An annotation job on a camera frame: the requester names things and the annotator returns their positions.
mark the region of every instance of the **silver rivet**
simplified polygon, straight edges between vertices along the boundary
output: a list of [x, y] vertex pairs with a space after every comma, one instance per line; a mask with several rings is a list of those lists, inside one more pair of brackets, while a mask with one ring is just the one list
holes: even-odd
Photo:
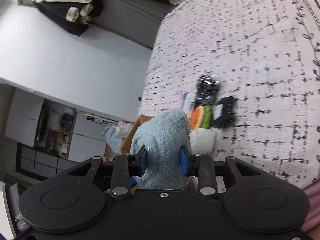
[[160, 197], [169, 197], [169, 194], [168, 193], [161, 193]]
[[112, 193], [115, 194], [115, 195], [124, 195], [124, 194], [128, 193], [128, 189], [125, 188], [125, 187], [115, 187], [112, 190]]
[[202, 189], [200, 189], [200, 193], [202, 195], [213, 195], [214, 193], [216, 193], [216, 190], [213, 187], [203, 187]]

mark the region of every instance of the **plastic wrap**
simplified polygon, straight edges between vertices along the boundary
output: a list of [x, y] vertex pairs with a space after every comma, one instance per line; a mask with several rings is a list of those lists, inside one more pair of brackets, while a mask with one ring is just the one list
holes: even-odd
[[106, 138], [106, 142], [110, 146], [111, 150], [114, 153], [119, 154], [123, 137], [120, 135], [117, 135], [116, 125], [112, 123], [107, 123], [105, 125], [105, 130], [102, 135], [104, 135], [104, 137]]
[[190, 132], [190, 143], [194, 153], [207, 154], [212, 152], [216, 131], [198, 128]]
[[220, 82], [217, 76], [201, 75], [197, 82], [196, 107], [210, 106], [215, 103]]
[[133, 127], [133, 123], [121, 121], [116, 127], [116, 134], [121, 137], [126, 137]]

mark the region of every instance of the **table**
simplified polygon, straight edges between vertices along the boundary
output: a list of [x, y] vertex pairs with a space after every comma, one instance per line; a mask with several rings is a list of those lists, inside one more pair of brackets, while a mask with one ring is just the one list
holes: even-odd
[[234, 96], [216, 160], [234, 155], [304, 188], [320, 172], [320, 9], [315, 0], [184, 0], [163, 20], [140, 114], [180, 107], [207, 72]]

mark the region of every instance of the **white plastic bag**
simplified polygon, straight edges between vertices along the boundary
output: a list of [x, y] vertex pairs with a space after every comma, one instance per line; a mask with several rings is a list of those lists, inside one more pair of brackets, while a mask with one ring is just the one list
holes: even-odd
[[119, 154], [123, 137], [116, 134], [116, 126], [112, 123], [107, 123], [102, 135], [106, 138], [107, 144], [110, 146], [111, 150], [114, 153]]
[[128, 135], [132, 127], [133, 123], [121, 121], [116, 127], [116, 134], [124, 138]]
[[214, 129], [198, 128], [190, 132], [190, 142], [194, 153], [212, 152], [216, 131]]

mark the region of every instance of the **stuffed animal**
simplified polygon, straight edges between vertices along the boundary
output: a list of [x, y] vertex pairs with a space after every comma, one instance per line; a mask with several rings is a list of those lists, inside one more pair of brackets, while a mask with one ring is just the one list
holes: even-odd
[[137, 154], [142, 145], [148, 152], [145, 174], [134, 177], [141, 188], [178, 189], [188, 183], [180, 166], [180, 147], [192, 152], [189, 133], [187, 115], [178, 109], [161, 113], [137, 129], [131, 153]]

